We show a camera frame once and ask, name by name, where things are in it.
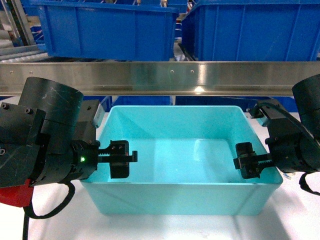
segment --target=red component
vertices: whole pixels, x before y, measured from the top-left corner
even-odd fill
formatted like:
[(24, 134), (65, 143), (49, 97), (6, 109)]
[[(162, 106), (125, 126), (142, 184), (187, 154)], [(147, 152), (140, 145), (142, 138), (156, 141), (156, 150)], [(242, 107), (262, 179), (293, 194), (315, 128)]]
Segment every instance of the red component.
[(30, 179), (24, 185), (0, 188), (0, 203), (15, 206), (27, 207), (30, 204), (34, 187), (29, 187)]

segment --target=white table surface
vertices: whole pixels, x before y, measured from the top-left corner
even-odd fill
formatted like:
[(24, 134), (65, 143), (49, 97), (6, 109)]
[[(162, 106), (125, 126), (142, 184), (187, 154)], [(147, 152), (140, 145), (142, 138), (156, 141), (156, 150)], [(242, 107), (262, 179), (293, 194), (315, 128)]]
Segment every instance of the white table surface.
[[(249, 120), (260, 140), (267, 128)], [(320, 239), (320, 197), (300, 189), (297, 173), (272, 194), (257, 216), (202, 215), (103, 215), (78, 180), (75, 195), (58, 215), (31, 219), (30, 240), (318, 240)], [(320, 191), (320, 173), (307, 177)], [(50, 212), (66, 196), (65, 185), (35, 187), (36, 214)], [(22, 238), (24, 211), (0, 203), (0, 240)]]

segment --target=stainless steel rail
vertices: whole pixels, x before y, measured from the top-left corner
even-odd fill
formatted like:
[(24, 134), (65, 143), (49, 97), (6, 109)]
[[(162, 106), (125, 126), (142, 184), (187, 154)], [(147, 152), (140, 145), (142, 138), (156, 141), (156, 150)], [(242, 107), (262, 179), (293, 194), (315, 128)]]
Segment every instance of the stainless steel rail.
[(320, 74), (320, 62), (1, 63), (0, 95), (19, 95), (27, 77), (47, 78), (86, 95), (291, 96)]

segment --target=blue plastic crate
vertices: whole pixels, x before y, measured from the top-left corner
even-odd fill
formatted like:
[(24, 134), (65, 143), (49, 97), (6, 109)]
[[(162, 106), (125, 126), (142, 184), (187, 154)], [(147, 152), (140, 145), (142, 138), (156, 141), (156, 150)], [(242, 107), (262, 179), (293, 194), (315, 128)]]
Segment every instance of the blue plastic crate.
[(283, 179), (275, 167), (243, 179), (235, 145), (266, 154), (236, 106), (116, 106), (99, 141), (128, 140), (138, 151), (130, 176), (111, 179), (99, 163), (82, 184), (103, 214), (256, 215)]
[(50, 56), (168, 61), (173, 52), (175, 8), (32, 0)]
[[(135, 0), (117, 0), (117, 3), (132, 5)], [(161, 7), (161, 0), (141, 0), (141, 5), (153, 5)], [(179, 13), (185, 14), (187, 12), (188, 0), (167, 0), (168, 8), (176, 8)]]
[(172, 105), (170, 96), (119, 96), (112, 106), (169, 106)]
[(182, 20), (199, 61), (315, 61), (320, 0), (200, 0)]
[(188, 8), (188, 0), (167, 0), (168, 8), (176, 8), (179, 13), (185, 14)]
[(38, 16), (39, 15), (37, 7), (32, 6), (29, 3), (29, 0), (20, 0), (20, 1), (21, 1), (21, 4), (22, 4), (22, 7), (23, 7), (25, 14), (27, 14), (28, 16)]
[[(127, 5), (132, 5), (134, 3), (134, 5), (138, 5), (137, 1), (135, 1), (135, 0), (117, 0), (116, 3), (117, 4), (127, 4)], [(161, 7), (161, 0), (141, 0), (140, 5), (141, 6), (153, 5), (153, 6)]]
[(84, 96), (83, 100), (99, 100), (105, 112), (108, 113), (111, 110), (111, 96)]
[(277, 99), (290, 113), (297, 113), (297, 105), (288, 96), (176, 96), (177, 106), (238, 106), (242, 111), (253, 108), (258, 100)]

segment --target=bolt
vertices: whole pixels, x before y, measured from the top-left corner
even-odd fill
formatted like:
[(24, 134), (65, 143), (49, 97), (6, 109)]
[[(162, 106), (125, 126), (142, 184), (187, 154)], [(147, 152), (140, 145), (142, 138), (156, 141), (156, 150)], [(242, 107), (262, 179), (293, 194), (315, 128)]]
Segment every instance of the bolt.
[(25, 113), (26, 114), (32, 114), (34, 111), (31, 109), (31, 108), (27, 108), (26, 110), (25, 110)]
[(0, 156), (5, 155), (6, 154), (6, 150), (4, 148), (0, 149)]
[(1, 107), (2, 107), (2, 109), (5, 109), (5, 110), (9, 109), (9, 105), (8, 105), (8, 104), (5, 104), (5, 103), (2, 104)]

